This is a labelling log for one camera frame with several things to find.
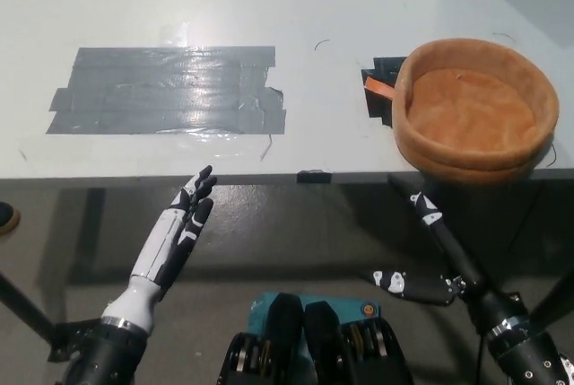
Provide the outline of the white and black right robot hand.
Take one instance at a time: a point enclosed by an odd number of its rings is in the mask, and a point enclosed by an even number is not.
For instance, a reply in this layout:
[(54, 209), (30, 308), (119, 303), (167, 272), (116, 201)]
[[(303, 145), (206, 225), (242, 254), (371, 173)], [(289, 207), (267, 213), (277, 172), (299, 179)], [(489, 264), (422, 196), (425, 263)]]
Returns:
[(490, 340), (528, 331), (530, 315), (524, 303), (494, 283), (476, 256), (447, 227), (439, 208), (421, 191), (406, 200), (444, 255), (451, 274), (430, 278), (377, 269), (362, 276), (379, 289), (409, 302), (448, 306), (458, 297), (465, 303), (478, 334)]

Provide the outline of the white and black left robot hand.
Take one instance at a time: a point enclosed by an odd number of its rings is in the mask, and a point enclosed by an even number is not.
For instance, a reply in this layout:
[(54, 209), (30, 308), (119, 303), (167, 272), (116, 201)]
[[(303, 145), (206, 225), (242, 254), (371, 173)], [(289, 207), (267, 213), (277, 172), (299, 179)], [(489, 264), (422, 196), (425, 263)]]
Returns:
[(200, 170), (162, 211), (125, 291), (102, 312), (102, 323), (151, 335), (156, 305), (177, 280), (212, 212), (210, 194), (217, 183), (212, 171), (210, 165)]

